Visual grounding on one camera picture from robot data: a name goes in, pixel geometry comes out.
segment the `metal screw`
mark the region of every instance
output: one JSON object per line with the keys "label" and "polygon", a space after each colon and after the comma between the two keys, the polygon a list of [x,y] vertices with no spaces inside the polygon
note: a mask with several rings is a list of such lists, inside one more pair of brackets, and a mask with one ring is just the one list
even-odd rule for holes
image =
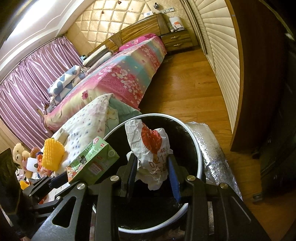
{"label": "metal screw", "polygon": [[113,182],[116,182],[116,181],[118,181],[119,180],[119,176],[112,176],[112,177],[110,177],[110,180],[111,181],[113,181]]}
{"label": "metal screw", "polygon": [[78,185],[77,185],[77,189],[79,189],[79,190],[82,190],[82,189],[84,189],[85,188],[85,184],[84,183],[79,183]]}
{"label": "metal screw", "polygon": [[221,183],[220,187],[223,189],[227,189],[228,188],[228,184],[227,183]]}
{"label": "metal screw", "polygon": [[194,181],[195,180],[195,176],[193,176],[193,175],[189,175],[189,176],[187,176],[187,180],[188,181]]}

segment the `curtain rod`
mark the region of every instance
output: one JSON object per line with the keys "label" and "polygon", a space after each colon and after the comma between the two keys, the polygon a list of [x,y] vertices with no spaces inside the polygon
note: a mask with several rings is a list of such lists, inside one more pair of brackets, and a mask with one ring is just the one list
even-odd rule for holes
{"label": "curtain rod", "polygon": [[6,74],[5,76],[4,76],[4,78],[0,81],[0,85],[3,83],[3,81],[6,79],[6,77],[7,76],[9,76],[10,74],[11,74],[11,72],[12,71],[14,71],[15,70],[15,68],[21,63],[21,62],[23,62],[27,57],[29,57],[32,53],[34,53],[36,50],[38,50],[38,49],[40,49],[40,48],[42,48],[43,46],[45,46],[45,45],[47,45],[48,43],[50,43],[50,42],[52,42],[52,41],[54,41],[54,40],[56,40],[56,39],[58,39],[59,37],[62,37],[62,36],[64,36],[65,34],[61,34],[61,35],[59,35],[59,36],[57,36],[57,37],[55,37],[55,38],[53,38],[53,39],[51,39],[51,40],[49,40],[49,41],[47,41],[46,43],[44,43],[44,44],[42,44],[41,46],[39,46],[39,47],[37,47],[37,48],[35,48],[33,51],[31,51],[30,53],[28,53],[24,58],[22,58],[9,72],[8,72],[8,74]]}

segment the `nightstand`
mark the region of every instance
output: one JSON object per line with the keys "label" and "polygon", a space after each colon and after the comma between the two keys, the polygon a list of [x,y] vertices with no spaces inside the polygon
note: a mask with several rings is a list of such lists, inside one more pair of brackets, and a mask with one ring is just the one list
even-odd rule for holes
{"label": "nightstand", "polygon": [[168,52],[182,50],[193,46],[187,29],[164,34],[160,37]]}

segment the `headboard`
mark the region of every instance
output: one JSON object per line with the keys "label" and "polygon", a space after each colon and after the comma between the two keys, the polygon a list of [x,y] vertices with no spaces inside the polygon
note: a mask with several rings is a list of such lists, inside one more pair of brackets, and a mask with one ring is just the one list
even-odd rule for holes
{"label": "headboard", "polygon": [[169,32],[170,31],[168,29],[166,21],[163,18],[163,14],[157,13],[141,21],[138,21],[112,35],[104,42],[102,42],[98,47],[96,47],[93,51],[91,51],[87,56],[99,49],[102,45],[106,45],[109,49],[116,52],[119,47],[126,42],[138,38],[142,35],[154,33],[160,36]]}

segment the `wooden floor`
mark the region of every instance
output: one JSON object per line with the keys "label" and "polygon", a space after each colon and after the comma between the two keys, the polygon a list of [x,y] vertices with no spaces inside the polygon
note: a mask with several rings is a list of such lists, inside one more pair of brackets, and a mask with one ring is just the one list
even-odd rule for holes
{"label": "wooden floor", "polygon": [[201,49],[167,56],[140,103],[145,113],[164,113],[183,122],[206,123],[220,143],[236,177],[243,200],[274,241],[296,218],[296,191],[253,204],[261,191],[260,163],[230,151],[229,118],[219,84]]}

